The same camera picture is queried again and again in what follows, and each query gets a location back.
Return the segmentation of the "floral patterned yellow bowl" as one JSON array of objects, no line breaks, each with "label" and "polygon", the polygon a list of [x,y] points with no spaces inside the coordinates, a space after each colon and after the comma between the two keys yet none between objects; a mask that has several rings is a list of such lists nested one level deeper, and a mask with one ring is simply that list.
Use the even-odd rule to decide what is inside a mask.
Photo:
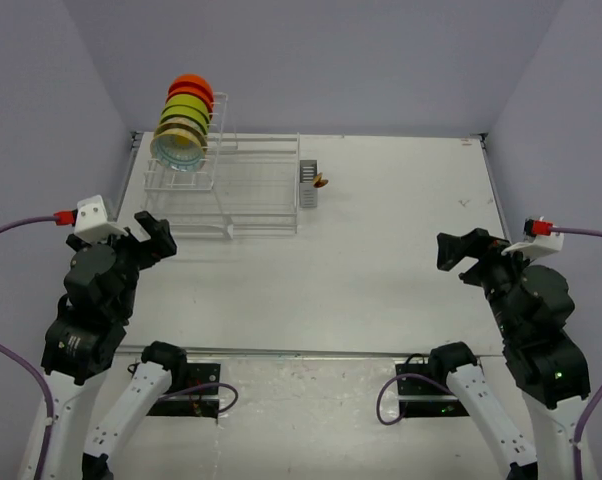
[{"label": "floral patterned yellow bowl", "polygon": [[180,136],[187,138],[191,143],[206,149],[208,147],[207,137],[200,126],[185,117],[173,117],[158,125],[154,136]]}]

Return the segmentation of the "blue patterned yellow bowl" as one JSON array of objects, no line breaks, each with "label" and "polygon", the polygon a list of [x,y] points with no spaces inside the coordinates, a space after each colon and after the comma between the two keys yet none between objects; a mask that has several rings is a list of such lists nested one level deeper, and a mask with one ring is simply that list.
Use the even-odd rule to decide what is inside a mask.
[{"label": "blue patterned yellow bowl", "polygon": [[206,149],[173,135],[154,136],[150,153],[163,167],[180,172],[197,171],[206,157]]}]

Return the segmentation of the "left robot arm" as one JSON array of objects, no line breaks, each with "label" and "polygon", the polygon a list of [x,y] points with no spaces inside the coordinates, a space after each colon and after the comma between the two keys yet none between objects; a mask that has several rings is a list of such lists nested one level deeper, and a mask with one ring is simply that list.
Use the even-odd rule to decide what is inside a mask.
[{"label": "left robot arm", "polygon": [[114,457],[160,397],[189,379],[185,351],[155,341],[142,352],[131,383],[92,427],[96,399],[133,314],[140,273],[172,257],[177,244],[167,220],[147,211],[134,219],[146,232],[137,239],[103,215],[88,229],[75,211],[67,245],[74,255],[45,334],[38,382],[43,403],[23,459],[23,479],[110,479]]}]

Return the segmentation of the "green bowl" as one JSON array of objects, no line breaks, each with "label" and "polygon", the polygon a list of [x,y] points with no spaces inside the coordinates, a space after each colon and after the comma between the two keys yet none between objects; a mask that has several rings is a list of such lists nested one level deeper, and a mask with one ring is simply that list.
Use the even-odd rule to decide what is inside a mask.
[{"label": "green bowl", "polygon": [[207,134],[209,132],[210,118],[207,114],[202,113],[196,108],[176,105],[164,109],[160,116],[160,122],[164,123],[171,119],[186,119],[194,122],[200,130]]},{"label": "green bowl", "polygon": [[170,97],[166,101],[163,110],[176,106],[193,108],[201,112],[206,117],[210,117],[211,113],[213,112],[211,106],[206,101],[202,100],[198,96],[190,94],[176,94]]}]

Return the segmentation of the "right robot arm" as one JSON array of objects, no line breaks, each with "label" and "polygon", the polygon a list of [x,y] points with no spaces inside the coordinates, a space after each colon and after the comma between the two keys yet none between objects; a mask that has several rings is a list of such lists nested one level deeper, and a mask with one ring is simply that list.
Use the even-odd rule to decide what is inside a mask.
[{"label": "right robot arm", "polygon": [[561,251],[563,234],[531,220],[511,243],[476,228],[437,236],[437,267],[474,265],[460,280],[482,289],[503,342],[505,364],[530,416],[527,441],[491,391],[476,356],[463,342],[433,349],[427,380],[454,394],[481,433],[505,479],[595,479],[585,434],[591,386],[586,358],[565,331],[575,304],[567,280],[537,259]]}]

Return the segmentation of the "orange bowl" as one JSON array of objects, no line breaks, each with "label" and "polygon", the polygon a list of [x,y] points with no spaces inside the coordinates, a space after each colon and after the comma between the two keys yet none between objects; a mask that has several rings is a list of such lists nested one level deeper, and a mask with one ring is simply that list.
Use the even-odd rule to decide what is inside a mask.
[{"label": "orange bowl", "polygon": [[211,85],[203,77],[196,74],[180,75],[171,83],[168,91],[172,92],[177,88],[185,87],[196,87],[206,91],[210,96],[214,95]]},{"label": "orange bowl", "polygon": [[214,96],[211,95],[205,88],[197,84],[183,85],[173,88],[168,92],[167,99],[170,100],[176,95],[191,95],[208,104],[212,104],[214,102]]}]

